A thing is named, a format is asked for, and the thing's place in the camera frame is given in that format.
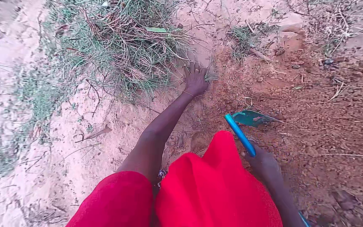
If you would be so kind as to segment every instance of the sandy soil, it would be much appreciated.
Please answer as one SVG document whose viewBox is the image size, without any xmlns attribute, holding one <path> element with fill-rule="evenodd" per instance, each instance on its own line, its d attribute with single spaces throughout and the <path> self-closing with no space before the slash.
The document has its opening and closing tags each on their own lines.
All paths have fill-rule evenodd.
<svg viewBox="0 0 363 227">
<path fill-rule="evenodd" d="M 193 43 L 195 58 L 205 65 L 215 53 L 212 70 L 220 76 L 209 91 L 184 112 L 165 147 L 163 167 L 185 152 L 203 155 L 218 130 L 229 130 L 224 115 L 249 106 L 284 123 L 245 128 L 247 136 L 268 147 L 280 162 L 295 202 L 313 225 L 363 226 L 363 35 L 349 39 L 325 64 L 319 44 L 309 44 L 311 20 L 293 13 L 285 2 L 191 1 L 180 5 L 175 24 L 202 39 Z M 21 3 L 13 21 L 0 19 L 0 65 L 37 61 L 38 17 L 42 2 Z M 277 34 L 266 37 L 285 53 L 267 52 L 275 62 L 256 57 L 231 59 L 226 31 L 248 21 L 264 21 L 271 9 L 287 12 Z M 9 68 L 0 77 L 9 81 Z M 346 89 L 329 101 L 344 81 Z M 78 86 L 70 101 L 54 115 L 52 147 L 33 144 L 21 154 L 17 167 L 0 178 L 0 226 L 64 226 L 95 185 L 113 173 L 152 119 L 183 89 L 156 91 L 150 108 L 128 106 L 105 99 L 96 113 L 96 97 L 88 84 Z M 5 89 L 0 87 L 0 94 Z M 0 95 L 0 101 L 7 97 Z M 77 103 L 73 110 L 72 103 Z M 108 124 L 113 131 L 85 140 L 85 126 Z M 236 141 L 238 150 L 242 145 Z M 249 170 L 249 164 L 243 161 Z"/>
</svg>

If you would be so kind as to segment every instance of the stick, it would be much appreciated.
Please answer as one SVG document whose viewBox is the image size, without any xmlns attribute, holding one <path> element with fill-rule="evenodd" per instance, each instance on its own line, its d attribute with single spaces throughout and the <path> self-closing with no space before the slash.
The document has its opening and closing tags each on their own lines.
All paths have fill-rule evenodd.
<svg viewBox="0 0 363 227">
<path fill-rule="evenodd" d="M 294 153 L 290 152 L 292 154 L 305 154 L 305 155 L 326 155 L 326 156 L 334 156 L 334 155 L 341 155 L 341 156 L 356 156 L 356 157 L 363 157 L 362 154 L 311 154 L 311 153 Z"/>
</svg>

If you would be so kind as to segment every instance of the red dress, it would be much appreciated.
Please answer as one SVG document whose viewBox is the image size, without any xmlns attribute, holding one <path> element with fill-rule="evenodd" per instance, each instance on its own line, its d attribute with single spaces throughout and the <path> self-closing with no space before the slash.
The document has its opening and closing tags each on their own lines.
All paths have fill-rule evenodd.
<svg viewBox="0 0 363 227">
<path fill-rule="evenodd" d="M 149 226 L 152 185 L 137 172 L 103 179 L 67 226 Z M 185 153 L 169 167 L 154 203 L 162 227 L 282 227 L 264 186 L 240 161 L 232 134 L 215 134 L 202 158 Z"/>
</svg>

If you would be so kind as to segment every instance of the loose soil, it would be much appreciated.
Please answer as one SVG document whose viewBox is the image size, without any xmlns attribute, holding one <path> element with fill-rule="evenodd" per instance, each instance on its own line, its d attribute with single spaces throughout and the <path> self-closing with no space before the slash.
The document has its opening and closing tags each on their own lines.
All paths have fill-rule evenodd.
<svg viewBox="0 0 363 227">
<path fill-rule="evenodd" d="M 37 28 L 41 4 L 25 3 L 23 11 L 34 13 L 23 13 L 7 29 L 7 37 L 1 41 L 9 43 L 0 43 L 0 64 L 13 66 L 17 53 L 11 51 L 9 58 L 2 58 L 12 46 L 37 42 L 37 30 L 22 31 L 20 36 L 28 37 L 23 42 L 15 37 L 27 23 Z M 269 49 L 282 46 L 285 53 L 266 52 L 275 62 L 255 56 L 232 59 L 234 43 L 226 37 L 227 30 L 244 25 L 245 20 L 264 21 L 272 8 L 287 14 L 279 22 L 279 31 L 265 42 L 276 40 Z M 312 36 L 308 20 L 282 1 L 213 0 L 180 5 L 176 25 L 205 24 L 191 29 L 192 36 L 203 40 L 193 43 L 197 49 L 194 57 L 204 65 L 211 64 L 219 80 L 182 115 L 166 144 L 163 168 L 185 152 L 203 155 L 215 132 L 230 130 L 226 114 L 251 108 L 284 122 L 242 129 L 253 142 L 275 154 L 295 203 L 312 225 L 363 226 L 363 156 L 341 155 L 363 155 L 363 35 L 343 43 L 328 59 L 322 44 L 307 43 Z M 23 51 L 21 62 L 35 61 L 32 52 L 36 48 Z M 182 76 L 180 71 L 175 70 L 177 77 Z M 0 70 L 0 76 L 8 75 Z M 0 226 L 64 226 L 183 87 L 179 80 L 156 91 L 150 107 L 125 105 L 108 97 L 93 115 L 96 94 L 87 83 L 79 85 L 70 101 L 62 104 L 61 116 L 55 114 L 52 119 L 53 146 L 32 144 L 13 172 L 0 178 Z M 346 89 L 331 99 L 340 87 Z M 80 116 L 85 120 L 78 122 Z M 75 143 L 86 135 L 88 124 L 93 128 L 108 124 L 113 131 Z M 244 151 L 238 140 L 236 146 Z M 242 163 L 250 171 L 249 164 Z"/>
</svg>

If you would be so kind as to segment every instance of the hand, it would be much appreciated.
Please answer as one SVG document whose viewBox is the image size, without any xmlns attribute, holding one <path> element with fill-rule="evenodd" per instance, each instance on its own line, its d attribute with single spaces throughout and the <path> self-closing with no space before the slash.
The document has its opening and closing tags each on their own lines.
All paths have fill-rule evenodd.
<svg viewBox="0 0 363 227">
<path fill-rule="evenodd" d="M 208 82 L 204 80 L 207 68 L 202 68 L 197 62 L 190 62 L 189 71 L 186 72 L 184 91 L 194 97 L 202 95 L 208 88 Z"/>
<path fill-rule="evenodd" d="M 272 184 L 282 180 L 281 168 L 271 152 L 267 152 L 257 145 L 253 145 L 256 156 L 250 157 L 245 152 L 244 158 L 250 163 L 255 175 L 261 178 L 265 184 Z"/>
</svg>

